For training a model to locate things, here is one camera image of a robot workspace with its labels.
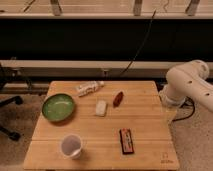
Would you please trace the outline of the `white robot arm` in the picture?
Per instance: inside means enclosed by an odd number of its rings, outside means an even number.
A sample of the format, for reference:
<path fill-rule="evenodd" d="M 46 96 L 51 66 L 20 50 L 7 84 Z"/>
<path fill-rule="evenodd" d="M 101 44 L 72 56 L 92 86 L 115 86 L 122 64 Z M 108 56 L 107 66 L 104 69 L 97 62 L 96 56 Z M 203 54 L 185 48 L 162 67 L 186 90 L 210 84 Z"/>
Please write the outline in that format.
<path fill-rule="evenodd" d="M 165 107 L 180 107 L 186 97 L 198 102 L 213 112 L 213 85 L 206 79 L 210 73 L 202 60 L 193 60 L 176 65 L 166 73 L 167 84 L 159 92 Z"/>

